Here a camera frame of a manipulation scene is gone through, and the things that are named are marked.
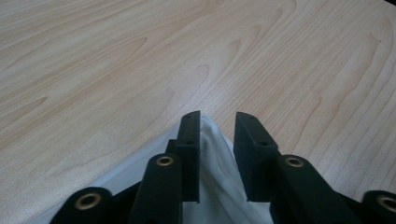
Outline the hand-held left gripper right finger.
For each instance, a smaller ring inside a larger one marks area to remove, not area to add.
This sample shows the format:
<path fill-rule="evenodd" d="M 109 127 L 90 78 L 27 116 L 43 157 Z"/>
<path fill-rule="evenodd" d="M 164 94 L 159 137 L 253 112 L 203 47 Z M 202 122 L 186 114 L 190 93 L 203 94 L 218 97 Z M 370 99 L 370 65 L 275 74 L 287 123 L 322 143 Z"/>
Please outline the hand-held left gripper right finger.
<path fill-rule="evenodd" d="M 280 152 L 261 122 L 248 113 L 236 113 L 233 154 L 247 199 L 269 202 L 272 185 L 269 173 Z"/>

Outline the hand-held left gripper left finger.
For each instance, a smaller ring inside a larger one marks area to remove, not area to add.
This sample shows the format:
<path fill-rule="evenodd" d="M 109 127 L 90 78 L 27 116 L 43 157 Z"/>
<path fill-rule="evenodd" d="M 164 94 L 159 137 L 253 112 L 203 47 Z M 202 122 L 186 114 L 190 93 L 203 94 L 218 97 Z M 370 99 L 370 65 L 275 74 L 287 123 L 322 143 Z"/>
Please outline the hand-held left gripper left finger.
<path fill-rule="evenodd" d="M 200 128 L 200 111 L 184 115 L 179 124 L 177 138 L 170 139 L 171 146 L 166 149 L 181 159 L 183 202 L 200 202 Z"/>

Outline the white printed tank top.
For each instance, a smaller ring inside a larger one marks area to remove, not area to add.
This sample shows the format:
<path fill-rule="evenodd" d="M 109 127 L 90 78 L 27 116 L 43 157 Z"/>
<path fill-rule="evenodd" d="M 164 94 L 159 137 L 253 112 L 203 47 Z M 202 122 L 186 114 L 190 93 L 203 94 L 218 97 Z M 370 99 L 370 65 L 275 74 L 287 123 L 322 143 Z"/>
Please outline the white printed tank top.
<path fill-rule="evenodd" d="M 182 201 L 181 159 L 166 151 L 179 124 L 30 224 L 272 224 L 268 203 L 248 200 L 231 142 L 202 114 L 200 202 Z"/>

